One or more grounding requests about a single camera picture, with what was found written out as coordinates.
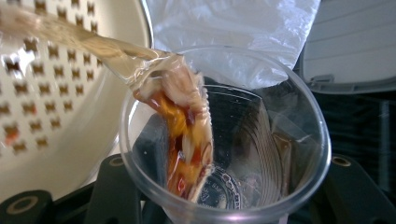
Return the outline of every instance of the hole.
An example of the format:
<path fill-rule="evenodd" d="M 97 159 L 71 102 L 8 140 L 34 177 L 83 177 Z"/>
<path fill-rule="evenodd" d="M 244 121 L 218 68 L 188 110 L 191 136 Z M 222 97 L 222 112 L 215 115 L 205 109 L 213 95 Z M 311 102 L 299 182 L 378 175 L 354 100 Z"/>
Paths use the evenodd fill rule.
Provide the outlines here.
<path fill-rule="evenodd" d="M 47 8 L 46 8 L 46 2 L 45 2 L 45 1 L 42 1 L 42 2 L 40 2 L 40 1 L 35 1 L 35 9 L 36 9 L 36 10 L 43 10 L 43 11 L 46 11 L 46 10 L 47 10 Z"/>
<path fill-rule="evenodd" d="M 61 128 L 61 119 L 59 119 L 59 118 L 51 119 L 49 122 L 50 122 L 50 127 L 52 128 L 52 130 Z"/>
<path fill-rule="evenodd" d="M 113 158 L 108 164 L 110 164 L 111 166 L 122 166 L 123 160 L 121 157 L 116 157 Z"/>
<path fill-rule="evenodd" d="M 332 163 L 340 165 L 340 166 L 345 166 L 348 167 L 351 165 L 350 161 L 341 158 L 341 157 L 332 157 Z"/>
<path fill-rule="evenodd" d="M 56 12 L 59 19 L 67 20 L 67 11 L 64 7 L 57 7 Z"/>
<path fill-rule="evenodd" d="M 22 103 L 22 109 L 24 115 L 35 115 L 37 110 L 35 109 L 35 103 Z"/>
<path fill-rule="evenodd" d="M 41 64 L 32 64 L 33 74 L 35 76 L 44 76 L 44 65 Z"/>
<path fill-rule="evenodd" d="M 24 213 L 33 208 L 38 202 L 38 198 L 36 196 L 26 196 L 18 199 L 14 203 L 10 204 L 7 208 L 7 213 L 10 215 L 18 215 L 20 213 Z"/>
<path fill-rule="evenodd" d="M 38 148 L 48 147 L 49 145 L 47 137 L 37 138 L 35 142 L 37 143 Z"/>
<path fill-rule="evenodd" d="M 91 21 L 91 32 L 98 33 L 98 23 Z"/>
<path fill-rule="evenodd" d="M 3 127 L 4 132 L 6 134 L 6 145 L 11 146 L 20 136 L 20 130 L 18 129 L 18 125 L 13 123 L 11 125 L 5 125 Z"/>
<path fill-rule="evenodd" d="M 7 73 L 21 73 L 20 62 L 12 62 L 11 60 L 5 60 Z"/>
<path fill-rule="evenodd" d="M 93 80 L 93 71 L 89 70 L 87 71 L 87 81 L 92 81 Z"/>
<path fill-rule="evenodd" d="M 20 94 L 27 94 L 28 90 L 27 90 L 27 83 L 14 83 L 14 89 L 15 89 L 15 93 L 17 95 Z"/>
<path fill-rule="evenodd" d="M 79 7 L 79 0 L 72 0 L 72 7 Z"/>
<path fill-rule="evenodd" d="M 36 39 L 24 39 L 23 43 L 25 44 L 24 50 L 26 52 L 29 52 L 29 51 L 32 51 L 34 53 L 38 52 Z"/>
<path fill-rule="evenodd" d="M 76 25 L 79 27 L 84 27 L 84 19 L 82 16 L 76 15 Z"/>
<path fill-rule="evenodd" d="M 20 152 L 26 151 L 26 143 L 25 142 L 20 142 L 20 143 L 15 143 L 12 148 L 14 149 L 14 153 L 18 154 Z"/>
<path fill-rule="evenodd" d="M 72 79 L 79 79 L 79 69 L 78 68 L 72 68 Z"/>
<path fill-rule="evenodd" d="M 52 59 L 52 58 L 59 59 L 58 46 L 49 45 L 48 49 L 49 49 L 49 58 L 50 59 Z"/>
<path fill-rule="evenodd" d="M 100 61 L 99 59 L 96 60 L 96 66 L 97 67 L 101 67 L 103 65 L 102 61 Z"/>
<path fill-rule="evenodd" d="M 69 88 L 67 84 L 59 85 L 59 94 L 61 96 L 69 94 Z"/>
<path fill-rule="evenodd" d="M 38 88 L 40 89 L 40 95 L 50 95 L 50 84 L 38 84 Z"/>
<path fill-rule="evenodd" d="M 29 126 L 30 126 L 30 132 L 31 133 L 35 133 L 35 132 L 41 131 L 43 129 L 41 127 L 41 121 L 40 120 L 29 122 Z"/>
<path fill-rule="evenodd" d="M 64 112 L 72 111 L 73 103 L 71 101 L 64 102 Z"/>
<path fill-rule="evenodd" d="M 64 77 L 64 67 L 63 66 L 53 66 L 53 72 L 55 74 L 55 78 Z"/>
<path fill-rule="evenodd" d="M 87 15 L 95 15 L 95 4 L 87 2 Z"/>
<path fill-rule="evenodd" d="M 4 115 L 10 115 L 8 103 L 0 105 L 0 117 Z"/>
<path fill-rule="evenodd" d="M 44 103 L 45 107 L 46 107 L 46 113 L 55 113 L 56 112 L 56 108 L 55 108 L 55 103 L 51 102 L 51 103 Z"/>
<path fill-rule="evenodd" d="M 76 86 L 76 96 L 84 94 L 84 87 L 82 85 Z"/>
<path fill-rule="evenodd" d="M 91 64 L 91 54 L 84 53 L 83 54 L 83 58 L 84 58 L 84 65 L 85 64 Z"/>
<path fill-rule="evenodd" d="M 70 63 L 75 63 L 76 62 L 76 51 L 69 49 L 67 51 L 67 61 L 69 61 Z"/>

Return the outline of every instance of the plastic cup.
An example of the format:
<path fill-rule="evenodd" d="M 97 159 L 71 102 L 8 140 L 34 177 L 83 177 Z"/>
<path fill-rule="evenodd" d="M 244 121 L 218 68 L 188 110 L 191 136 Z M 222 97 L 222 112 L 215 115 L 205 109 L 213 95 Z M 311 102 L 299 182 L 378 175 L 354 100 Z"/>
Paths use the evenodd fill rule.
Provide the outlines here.
<path fill-rule="evenodd" d="M 314 96 L 262 53 L 229 47 L 181 53 L 205 76 L 212 175 L 198 203 L 169 192 L 166 124 L 129 94 L 120 149 L 133 181 L 174 223 L 279 223 L 307 202 L 329 168 L 330 138 Z"/>

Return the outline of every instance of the plastic bag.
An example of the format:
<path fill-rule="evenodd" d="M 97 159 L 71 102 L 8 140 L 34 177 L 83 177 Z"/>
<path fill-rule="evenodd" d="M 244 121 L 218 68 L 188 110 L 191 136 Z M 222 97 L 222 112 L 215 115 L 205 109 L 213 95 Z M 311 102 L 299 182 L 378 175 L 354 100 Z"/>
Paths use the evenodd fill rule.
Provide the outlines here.
<path fill-rule="evenodd" d="M 225 45 L 265 51 L 292 68 L 319 0 L 147 0 L 154 48 Z"/>

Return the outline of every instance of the cup rim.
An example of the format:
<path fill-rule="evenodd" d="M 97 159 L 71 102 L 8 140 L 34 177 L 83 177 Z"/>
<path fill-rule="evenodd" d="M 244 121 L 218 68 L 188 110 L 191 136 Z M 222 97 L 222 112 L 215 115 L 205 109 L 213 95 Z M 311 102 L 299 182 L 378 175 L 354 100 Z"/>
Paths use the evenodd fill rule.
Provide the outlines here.
<path fill-rule="evenodd" d="M 129 108 L 135 102 L 135 99 L 132 96 L 132 93 L 129 92 L 125 98 L 124 104 L 122 106 L 122 113 L 120 118 L 120 151 L 121 156 L 124 159 L 125 166 L 132 176 L 132 179 L 139 187 L 139 185 L 150 184 L 152 189 L 149 188 L 139 188 L 143 193 L 145 193 L 152 201 L 157 203 L 160 206 L 172 207 L 176 210 L 180 207 L 183 208 L 183 211 L 186 212 L 186 209 L 190 212 L 196 212 L 196 209 L 199 208 L 200 215 L 207 216 L 209 218 L 214 218 L 214 220 L 250 220 L 257 217 L 262 217 L 263 213 L 265 213 L 265 219 L 273 220 L 279 219 L 285 214 L 290 214 L 301 207 L 318 189 L 320 184 L 322 183 L 325 175 L 327 174 L 331 161 L 331 141 L 329 132 L 327 129 L 326 122 L 323 118 L 321 110 L 318 106 L 318 103 L 312 94 L 311 90 L 308 89 L 306 84 L 287 66 L 278 62 L 275 59 L 272 59 L 266 55 L 270 55 L 269 52 L 265 51 L 254 51 L 250 49 L 242 49 L 238 47 L 230 47 L 230 46 L 195 46 L 189 48 L 183 48 L 177 50 L 177 53 L 184 54 L 186 52 L 192 50 L 228 50 L 230 52 L 235 53 L 243 53 L 248 55 L 249 57 L 257 58 L 258 60 L 267 60 L 271 63 L 275 63 L 280 68 L 284 69 L 292 82 L 294 82 L 297 88 L 304 94 L 308 103 L 313 107 L 315 112 L 316 120 L 319 121 L 319 130 L 321 136 L 321 158 L 320 162 L 317 164 L 317 171 L 308 178 L 306 183 L 304 183 L 298 190 L 294 191 L 292 194 L 287 197 L 279 200 L 276 203 L 271 203 L 262 207 L 252 207 L 249 209 L 241 209 L 241 210 L 227 210 L 227 209 L 219 209 L 213 207 L 203 206 L 197 203 L 192 203 L 190 201 L 184 200 L 180 197 L 169 192 L 167 189 L 164 189 L 153 180 L 151 180 L 139 167 L 135 166 L 132 159 L 128 158 L 128 146 L 127 146 L 127 127 L 128 127 L 128 114 Z"/>

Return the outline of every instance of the bin lid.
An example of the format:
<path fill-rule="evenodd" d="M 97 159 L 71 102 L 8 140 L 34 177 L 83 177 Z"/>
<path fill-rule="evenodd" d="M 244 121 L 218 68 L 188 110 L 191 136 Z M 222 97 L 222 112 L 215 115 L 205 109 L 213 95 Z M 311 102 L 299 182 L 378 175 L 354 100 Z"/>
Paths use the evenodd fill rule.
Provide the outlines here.
<path fill-rule="evenodd" d="M 312 91 L 396 90 L 396 1 L 322 1 L 300 58 Z"/>

